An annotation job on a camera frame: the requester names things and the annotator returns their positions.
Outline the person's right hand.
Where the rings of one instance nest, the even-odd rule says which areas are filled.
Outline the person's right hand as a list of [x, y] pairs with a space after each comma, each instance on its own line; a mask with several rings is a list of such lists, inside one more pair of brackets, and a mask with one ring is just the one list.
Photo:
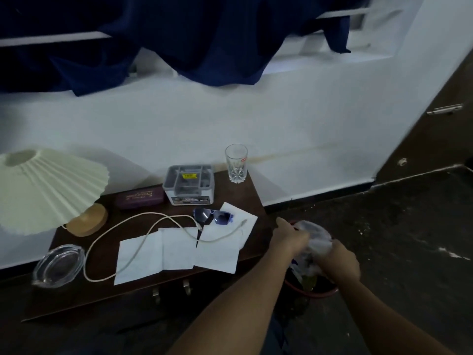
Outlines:
[[361, 270], [355, 254], [346, 249], [339, 240], [333, 239], [332, 242], [338, 242], [337, 269], [334, 272], [323, 272], [325, 276], [337, 286], [344, 285], [347, 282], [359, 282]]

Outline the person's left hand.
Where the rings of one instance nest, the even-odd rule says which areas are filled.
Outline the person's left hand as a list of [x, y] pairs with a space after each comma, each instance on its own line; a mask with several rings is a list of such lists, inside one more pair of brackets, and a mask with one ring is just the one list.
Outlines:
[[310, 234], [293, 227], [281, 217], [276, 218], [276, 228], [273, 230], [269, 244], [269, 252], [291, 261], [308, 245]]

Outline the white plastic bag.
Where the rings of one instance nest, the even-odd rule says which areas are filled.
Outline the white plastic bag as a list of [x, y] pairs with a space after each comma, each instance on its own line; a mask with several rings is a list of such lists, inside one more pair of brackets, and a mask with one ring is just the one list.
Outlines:
[[322, 226], [313, 222], [300, 220], [293, 224], [298, 231], [305, 231], [309, 234], [309, 241], [306, 248], [293, 258], [290, 269], [295, 278], [303, 284], [304, 281], [315, 280], [323, 272], [315, 262], [316, 257], [325, 256], [332, 249], [332, 237]]

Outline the person's left forearm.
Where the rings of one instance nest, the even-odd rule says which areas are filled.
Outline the person's left forearm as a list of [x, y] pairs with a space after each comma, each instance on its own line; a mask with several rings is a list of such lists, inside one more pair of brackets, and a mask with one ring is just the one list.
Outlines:
[[288, 248], [270, 248], [203, 310], [166, 355], [259, 355], [293, 257]]

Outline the person's right forearm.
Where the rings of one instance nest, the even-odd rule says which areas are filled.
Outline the person's right forearm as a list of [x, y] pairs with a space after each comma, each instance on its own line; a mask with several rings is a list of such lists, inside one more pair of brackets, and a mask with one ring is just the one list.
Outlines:
[[333, 281], [371, 355], [456, 355], [388, 307], [358, 278]]

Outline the dark bin with red rim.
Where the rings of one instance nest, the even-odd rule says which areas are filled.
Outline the dark bin with red rim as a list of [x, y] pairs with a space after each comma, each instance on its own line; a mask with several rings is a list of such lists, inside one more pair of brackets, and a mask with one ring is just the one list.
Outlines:
[[[291, 220], [289, 223], [294, 224], [299, 220]], [[290, 265], [287, 269], [284, 283], [287, 287], [292, 289], [307, 298], [321, 299], [334, 295], [338, 291], [338, 287], [330, 281], [323, 273], [315, 278], [315, 280], [306, 280], [301, 284], [294, 276]]]

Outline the white paper napkin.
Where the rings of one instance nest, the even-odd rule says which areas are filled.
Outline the white paper napkin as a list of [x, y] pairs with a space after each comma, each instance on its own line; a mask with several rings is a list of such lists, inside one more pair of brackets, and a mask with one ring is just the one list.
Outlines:
[[242, 249], [258, 220], [258, 216], [235, 207], [228, 202], [224, 202], [220, 210], [233, 216], [232, 221], [228, 225], [232, 225], [236, 229], [239, 248]]
[[234, 274], [240, 251], [240, 225], [205, 225], [198, 240], [194, 266]]
[[159, 228], [162, 238], [162, 269], [188, 270], [194, 267], [197, 227]]
[[163, 240], [160, 231], [120, 242], [114, 285], [160, 273], [163, 270]]

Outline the blue sunglasses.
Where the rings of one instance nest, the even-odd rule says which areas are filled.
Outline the blue sunglasses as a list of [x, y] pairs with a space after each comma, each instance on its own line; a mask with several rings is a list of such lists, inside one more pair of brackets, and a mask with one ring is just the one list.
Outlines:
[[192, 212], [194, 219], [200, 224], [210, 224], [214, 222], [217, 225], [228, 225], [233, 221], [233, 214], [221, 211], [221, 210], [212, 210], [206, 208], [195, 208]]

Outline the clear drinking glass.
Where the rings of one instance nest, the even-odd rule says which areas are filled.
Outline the clear drinking glass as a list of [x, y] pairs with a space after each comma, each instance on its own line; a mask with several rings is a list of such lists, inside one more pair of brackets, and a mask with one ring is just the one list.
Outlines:
[[245, 182], [248, 149], [243, 144], [231, 144], [225, 149], [229, 180], [235, 184]]

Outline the dark brown door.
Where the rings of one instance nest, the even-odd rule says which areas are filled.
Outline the dark brown door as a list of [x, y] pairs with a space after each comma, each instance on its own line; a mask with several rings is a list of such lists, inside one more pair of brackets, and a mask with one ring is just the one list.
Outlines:
[[[454, 114], [428, 115], [462, 103]], [[473, 48], [378, 171], [378, 184], [473, 163]]]

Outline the maroon glasses case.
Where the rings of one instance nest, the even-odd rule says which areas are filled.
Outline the maroon glasses case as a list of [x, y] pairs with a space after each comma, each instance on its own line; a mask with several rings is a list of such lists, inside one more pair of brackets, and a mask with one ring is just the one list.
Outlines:
[[121, 210], [137, 209], [156, 206], [165, 199], [165, 192], [161, 186], [135, 189], [119, 193], [115, 198], [115, 207]]

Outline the dark wooden nightstand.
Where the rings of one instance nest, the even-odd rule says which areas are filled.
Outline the dark wooden nightstand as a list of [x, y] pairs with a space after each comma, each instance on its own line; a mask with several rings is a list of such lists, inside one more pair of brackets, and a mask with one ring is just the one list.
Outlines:
[[[98, 236], [109, 231], [90, 252], [86, 261], [87, 274], [92, 279], [105, 278], [115, 272], [119, 243], [129, 238], [143, 236], [160, 216], [192, 215], [193, 206], [172, 206], [168, 200], [163, 203], [133, 210], [120, 210], [115, 207], [115, 198], [119, 193], [102, 196], [99, 203], [109, 210], [109, 218], [105, 226], [98, 232], [85, 238], [78, 238], [64, 229], [57, 229], [51, 243], [51, 249], [66, 244], [76, 244], [88, 250]], [[263, 207], [262, 176], [254, 167], [248, 171], [245, 182], [231, 183], [226, 171], [215, 173], [215, 200], [213, 207], [220, 208], [228, 202], [248, 213], [258, 216], [249, 239], [240, 251], [238, 266], [256, 259], [267, 249], [270, 238], [270, 221]], [[213, 274], [215, 271], [200, 267], [190, 270], [164, 270], [145, 278], [114, 285], [114, 279], [92, 283], [83, 275], [78, 275], [71, 283], [57, 289], [41, 289], [34, 287], [31, 292], [22, 322], [34, 321], [67, 310], [77, 309], [113, 299], [128, 293], [150, 290], [152, 287], [181, 279], [188, 279], [199, 273]]]

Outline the dark blue curtain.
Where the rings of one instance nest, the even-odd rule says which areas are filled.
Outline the dark blue curtain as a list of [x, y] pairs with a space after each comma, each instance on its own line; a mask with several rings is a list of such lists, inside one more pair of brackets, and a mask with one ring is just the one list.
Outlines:
[[120, 86], [141, 49], [211, 87], [254, 85], [288, 36], [322, 31], [347, 49], [350, 16], [368, 0], [0, 0], [0, 40], [101, 32], [107, 38], [0, 47], [0, 93]]

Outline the clear glass ashtray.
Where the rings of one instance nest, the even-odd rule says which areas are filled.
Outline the clear glass ashtray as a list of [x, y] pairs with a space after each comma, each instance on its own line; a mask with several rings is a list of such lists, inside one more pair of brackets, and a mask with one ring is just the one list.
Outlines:
[[66, 244], [50, 250], [35, 266], [32, 286], [55, 289], [72, 282], [82, 270], [85, 252], [80, 246]]

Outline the cream pleated table lamp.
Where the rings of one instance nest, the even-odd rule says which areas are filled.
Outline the cream pleated table lamp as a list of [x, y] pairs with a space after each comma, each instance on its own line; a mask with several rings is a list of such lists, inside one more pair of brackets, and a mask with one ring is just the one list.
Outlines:
[[106, 166], [53, 149], [0, 155], [0, 226], [22, 236], [58, 228], [86, 212], [109, 181]]

